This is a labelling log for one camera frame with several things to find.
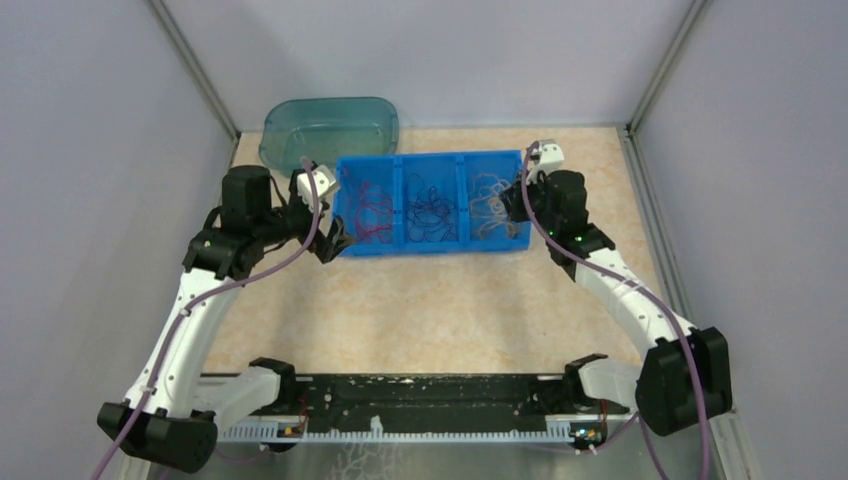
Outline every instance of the gray wall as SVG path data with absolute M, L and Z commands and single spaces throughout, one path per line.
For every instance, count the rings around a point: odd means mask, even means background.
M 715 2 L 641 132 L 770 479 L 848 469 L 846 18 L 846 2 Z
M 378 95 L 417 126 L 624 122 L 692 0 L 169 0 L 236 125 Z
M 0 65 L 0 478 L 88 478 L 229 139 L 139 0 L 4 2 Z

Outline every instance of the translucent blue bin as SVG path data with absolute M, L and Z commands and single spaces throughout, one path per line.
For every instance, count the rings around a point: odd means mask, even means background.
M 285 175 L 300 157 L 333 168 L 350 155 L 386 155 L 397 149 L 397 110 L 378 97 L 291 100 L 265 118 L 259 158 Z

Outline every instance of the beige table surface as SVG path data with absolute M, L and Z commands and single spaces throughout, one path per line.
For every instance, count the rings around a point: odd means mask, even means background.
M 403 132 L 398 151 L 523 150 L 544 138 L 562 146 L 564 168 L 586 175 L 590 220 L 657 291 L 614 129 L 416 129 Z M 260 140 L 244 134 L 235 164 L 260 164 Z M 290 242 L 255 271 L 296 248 Z M 328 265 L 304 255 L 242 291 L 204 371 L 238 372 L 265 356 L 308 373 L 561 372 L 593 352 L 639 360 L 600 302 L 553 264 L 534 232 L 520 253 L 338 258 Z

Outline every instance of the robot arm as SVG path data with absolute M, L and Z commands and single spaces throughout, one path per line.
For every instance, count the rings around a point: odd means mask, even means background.
M 592 355 L 566 366 L 563 381 L 581 403 L 609 399 L 638 409 L 651 429 L 668 435 L 697 423 L 694 389 L 680 339 L 660 309 L 638 289 L 646 289 L 624 263 L 613 241 L 589 223 L 585 179 L 582 174 L 558 170 L 562 150 L 552 140 L 536 142 L 527 150 L 530 169 L 527 193 L 536 219 L 551 238 L 572 255 L 624 280 L 577 263 L 548 247 L 551 259 L 578 285 L 603 302 L 630 337 L 644 363 L 627 365 Z M 521 176 L 501 194 L 509 218 L 529 220 L 521 195 Z M 715 328 L 699 330 L 675 315 L 693 350 L 709 417 L 732 406 L 727 342 Z
M 305 171 L 296 170 L 289 185 L 289 202 L 277 191 L 281 205 L 273 208 L 274 180 L 268 169 L 235 167 L 224 177 L 221 206 L 210 212 L 203 230 L 189 243 L 174 305 L 150 358 L 124 401 L 104 403 L 98 415 L 98 425 L 113 439 L 136 415 L 121 443 L 125 453 L 193 473 L 211 456 L 219 431 L 269 404 L 296 404 L 294 367 L 270 359 L 252 362 L 240 376 L 198 395 L 201 369 L 240 289 L 211 296 L 190 310 L 188 304 L 212 289 L 247 279 L 266 248 L 282 246 L 291 239 L 307 240 L 314 212 L 318 209 L 323 216 L 329 208 L 324 199 L 338 189 L 326 167 L 313 168 L 313 176 L 318 204 L 313 203 Z M 220 226 L 216 227 L 219 216 Z M 327 263 L 351 243 L 342 220 L 334 218 L 327 235 L 316 232 L 308 251 Z M 180 314 L 184 318 L 168 341 Z M 154 364 L 162 356 L 151 384 Z

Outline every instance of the blue plastic tray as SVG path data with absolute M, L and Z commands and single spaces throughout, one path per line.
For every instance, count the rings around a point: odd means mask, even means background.
M 356 239 L 344 256 L 512 252 L 530 226 L 507 221 L 498 194 L 518 150 L 342 157 L 333 214 Z

